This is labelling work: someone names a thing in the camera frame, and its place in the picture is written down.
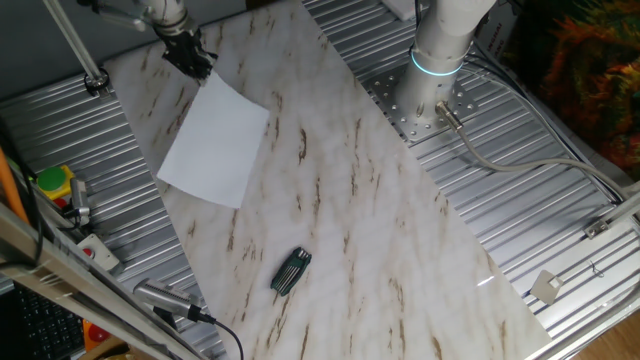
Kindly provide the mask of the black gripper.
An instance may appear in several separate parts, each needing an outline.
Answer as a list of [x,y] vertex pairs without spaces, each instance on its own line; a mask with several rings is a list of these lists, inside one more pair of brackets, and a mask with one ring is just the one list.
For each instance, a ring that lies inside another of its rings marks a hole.
[[168,34],[163,29],[156,27],[155,33],[165,45],[163,59],[176,65],[178,70],[192,79],[206,80],[208,78],[208,71],[213,69],[218,55],[205,50],[199,51],[201,31],[198,28]]

